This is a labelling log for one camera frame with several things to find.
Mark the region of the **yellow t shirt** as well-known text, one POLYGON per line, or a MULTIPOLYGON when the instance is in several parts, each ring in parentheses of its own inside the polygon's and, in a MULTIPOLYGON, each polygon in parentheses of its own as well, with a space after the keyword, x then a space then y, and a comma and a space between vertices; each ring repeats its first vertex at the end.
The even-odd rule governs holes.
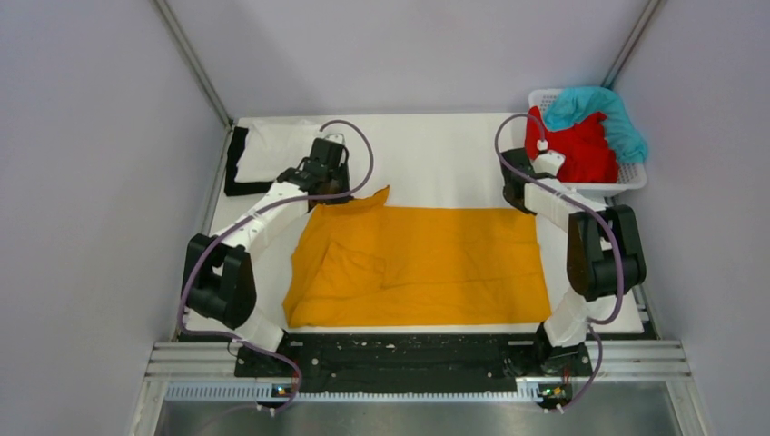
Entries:
POLYGON ((291 257, 292 328, 543 322, 535 218, 511 208, 398 207, 389 190, 319 205, 291 257))

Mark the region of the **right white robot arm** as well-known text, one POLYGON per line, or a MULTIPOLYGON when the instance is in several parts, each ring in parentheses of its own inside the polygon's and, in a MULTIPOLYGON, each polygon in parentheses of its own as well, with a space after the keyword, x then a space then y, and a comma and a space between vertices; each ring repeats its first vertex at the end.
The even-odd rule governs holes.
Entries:
POLYGON ((606 205, 538 173, 525 149, 500 152, 503 196, 515 209, 547 219, 567 236, 568 289, 537 328, 532 361, 556 374, 578 356, 589 326, 618 317, 629 291, 647 277, 635 211, 606 205))

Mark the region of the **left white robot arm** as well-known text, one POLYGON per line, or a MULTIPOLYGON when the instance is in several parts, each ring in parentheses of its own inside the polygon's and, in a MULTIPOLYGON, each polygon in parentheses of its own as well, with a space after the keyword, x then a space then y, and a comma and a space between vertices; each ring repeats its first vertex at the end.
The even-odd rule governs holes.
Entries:
POLYGON ((257 364, 270 375, 286 372, 291 351, 284 330, 257 306, 253 261, 291 223, 317 204, 351 200, 350 152, 342 134, 315 139, 308 156, 271 184, 233 224, 189 241, 184 265, 183 308, 218 322, 234 340, 259 348, 257 364))

